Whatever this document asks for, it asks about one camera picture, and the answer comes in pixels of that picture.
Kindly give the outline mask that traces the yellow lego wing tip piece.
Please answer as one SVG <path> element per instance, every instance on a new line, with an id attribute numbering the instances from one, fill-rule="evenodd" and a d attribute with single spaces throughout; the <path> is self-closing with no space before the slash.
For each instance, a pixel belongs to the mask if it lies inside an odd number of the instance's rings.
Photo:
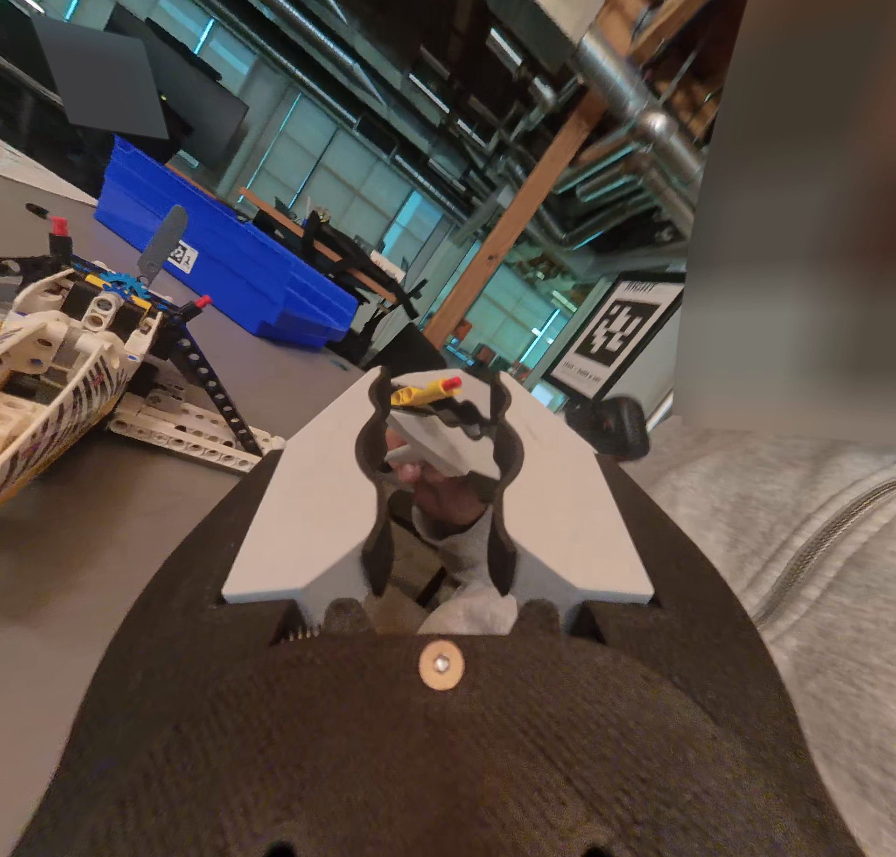
<path id="1" fill-rule="evenodd" d="M 392 407 L 421 407 L 447 399 L 453 390 L 448 388 L 449 379 L 437 379 L 423 386 L 405 386 L 391 395 Z"/>

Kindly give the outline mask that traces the black screen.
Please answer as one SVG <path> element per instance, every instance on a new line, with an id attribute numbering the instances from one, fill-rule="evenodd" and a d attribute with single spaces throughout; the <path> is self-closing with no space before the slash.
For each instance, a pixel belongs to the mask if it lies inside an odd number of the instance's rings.
<path id="1" fill-rule="evenodd" d="M 178 148 L 201 166 L 223 171 L 245 138 L 248 107 L 223 85 L 222 75 L 156 22 L 140 19 L 120 3 L 104 29 L 144 46 Z"/>

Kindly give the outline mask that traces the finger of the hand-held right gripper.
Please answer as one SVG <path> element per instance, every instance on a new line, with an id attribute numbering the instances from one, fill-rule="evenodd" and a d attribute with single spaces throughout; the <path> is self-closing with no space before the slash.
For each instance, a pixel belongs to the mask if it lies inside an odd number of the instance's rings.
<path id="1" fill-rule="evenodd" d="M 396 375 L 395 390 L 424 391 L 436 382 L 460 379 L 461 386 L 441 401 L 392 407 L 391 430 L 405 440 L 494 440 L 491 387 L 466 372 L 409 372 Z"/>
<path id="2" fill-rule="evenodd" d="M 385 460 L 397 468 L 429 465 L 446 478 L 469 474 L 499 481 L 501 472 L 494 460 L 494 443 L 487 436 L 470 437 L 460 426 L 450 425 L 434 414 L 393 411 L 387 429 L 402 441 L 388 448 Z"/>

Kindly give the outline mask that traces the blue box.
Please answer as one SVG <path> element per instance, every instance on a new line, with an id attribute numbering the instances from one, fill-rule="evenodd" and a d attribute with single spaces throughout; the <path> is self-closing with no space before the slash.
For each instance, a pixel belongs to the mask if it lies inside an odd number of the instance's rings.
<path id="1" fill-rule="evenodd" d="M 248 333 L 318 349 L 350 330 L 357 300 L 231 207 L 115 136 L 95 218 L 144 249 L 168 212 L 187 213 L 164 269 Z"/>

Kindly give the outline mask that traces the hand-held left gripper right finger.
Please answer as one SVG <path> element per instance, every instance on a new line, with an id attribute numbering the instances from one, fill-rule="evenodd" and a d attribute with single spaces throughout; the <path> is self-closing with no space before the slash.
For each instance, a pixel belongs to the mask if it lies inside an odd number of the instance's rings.
<path id="1" fill-rule="evenodd" d="M 584 439 L 505 372 L 491 385 L 494 460 L 488 571 L 519 605 L 647 604 L 654 586 Z"/>

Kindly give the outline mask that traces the wooden desk black frame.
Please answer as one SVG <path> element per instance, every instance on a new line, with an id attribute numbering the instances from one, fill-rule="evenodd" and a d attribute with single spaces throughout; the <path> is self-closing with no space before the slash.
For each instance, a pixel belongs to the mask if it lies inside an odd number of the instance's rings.
<path id="1" fill-rule="evenodd" d="M 343 289 L 363 288 L 388 303 L 403 308 L 411 320 L 420 317 L 414 305 L 418 291 L 406 291 L 403 281 L 385 259 L 375 251 L 365 251 L 347 235 L 337 231 L 319 214 L 312 212 L 306 224 L 293 221 L 285 212 L 264 201 L 253 191 L 240 188 L 239 194 L 255 208 L 252 223 L 284 245 L 308 266 L 317 269 Z"/>

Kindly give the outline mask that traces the wooden post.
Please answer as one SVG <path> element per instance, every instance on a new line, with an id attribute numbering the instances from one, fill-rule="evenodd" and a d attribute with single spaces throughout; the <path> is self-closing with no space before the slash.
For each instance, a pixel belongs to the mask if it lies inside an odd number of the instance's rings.
<path id="1" fill-rule="evenodd" d="M 589 90 L 577 104 L 424 329 L 424 336 L 434 348 L 441 349 L 454 328 L 465 318 L 469 307 L 495 274 L 507 251 L 532 221 L 554 183 L 599 123 L 607 107 L 607 102 L 596 90 Z"/>

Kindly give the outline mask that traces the black mesh office chair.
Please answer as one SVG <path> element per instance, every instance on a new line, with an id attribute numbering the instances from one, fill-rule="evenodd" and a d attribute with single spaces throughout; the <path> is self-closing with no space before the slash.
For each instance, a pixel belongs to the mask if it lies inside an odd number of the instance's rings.
<path id="1" fill-rule="evenodd" d="M 566 404 L 564 419 L 601 456 L 631 462 L 650 452 L 643 406 L 631 396 L 571 401 Z"/>

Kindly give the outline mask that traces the grey sweatshirt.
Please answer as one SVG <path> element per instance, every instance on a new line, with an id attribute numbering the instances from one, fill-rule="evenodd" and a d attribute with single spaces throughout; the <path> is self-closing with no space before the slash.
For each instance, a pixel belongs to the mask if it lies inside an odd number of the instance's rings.
<path id="1" fill-rule="evenodd" d="M 863 852 L 893 856 L 894 447 L 671 418 L 624 469 L 755 623 Z"/>

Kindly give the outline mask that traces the silver air duct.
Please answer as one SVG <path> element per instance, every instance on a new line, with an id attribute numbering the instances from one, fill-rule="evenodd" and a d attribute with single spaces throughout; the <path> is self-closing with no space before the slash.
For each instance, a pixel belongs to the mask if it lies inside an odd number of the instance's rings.
<path id="1" fill-rule="evenodd" d="M 700 190 L 703 154 L 597 23 L 592 23 L 582 35 L 573 65 L 588 85 L 599 92 L 610 113 L 651 146 L 682 190 Z"/>

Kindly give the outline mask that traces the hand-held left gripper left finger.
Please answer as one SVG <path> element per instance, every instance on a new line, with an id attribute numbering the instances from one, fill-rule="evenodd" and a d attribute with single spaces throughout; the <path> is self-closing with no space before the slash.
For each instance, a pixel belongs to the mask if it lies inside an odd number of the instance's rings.
<path id="1" fill-rule="evenodd" d="M 222 587 L 229 604 L 293 601 L 322 625 L 340 599 L 383 595 L 394 544 L 385 461 L 391 375 L 356 381 L 291 437 Z"/>

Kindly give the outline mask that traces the person's right hand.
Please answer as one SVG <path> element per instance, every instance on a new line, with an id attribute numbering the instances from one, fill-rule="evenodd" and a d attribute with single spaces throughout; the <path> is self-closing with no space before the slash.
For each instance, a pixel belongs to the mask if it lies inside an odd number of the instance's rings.
<path id="1" fill-rule="evenodd" d="M 388 465 L 397 480 L 411 490 L 423 526 L 434 538 L 469 530 L 489 509 L 489 504 L 479 497 L 466 477 L 445 476 L 425 462 L 389 462 Z"/>

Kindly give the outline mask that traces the zebra striped lego plane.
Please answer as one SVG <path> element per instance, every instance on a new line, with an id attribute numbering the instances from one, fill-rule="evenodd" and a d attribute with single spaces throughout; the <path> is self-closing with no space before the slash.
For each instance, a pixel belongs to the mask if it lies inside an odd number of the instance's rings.
<path id="1" fill-rule="evenodd" d="M 20 283 L 2 322 L 1 496 L 12 498 L 99 425 L 233 473 L 248 473 L 285 440 L 253 428 L 187 328 L 210 305 L 151 291 L 181 246 L 175 205 L 138 261 L 119 274 L 78 257 L 68 222 L 51 224 L 49 252 L 2 258 Z"/>

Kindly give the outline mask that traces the framed marker sign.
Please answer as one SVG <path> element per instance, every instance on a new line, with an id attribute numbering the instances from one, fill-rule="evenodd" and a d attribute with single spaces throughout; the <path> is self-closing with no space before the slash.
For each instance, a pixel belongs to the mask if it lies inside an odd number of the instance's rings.
<path id="1" fill-rule="evenodd" d="M 619 274 L 542 380 L 571 400 L 606 398 L 680 309 L 685 283 L 683 272 Z"/>

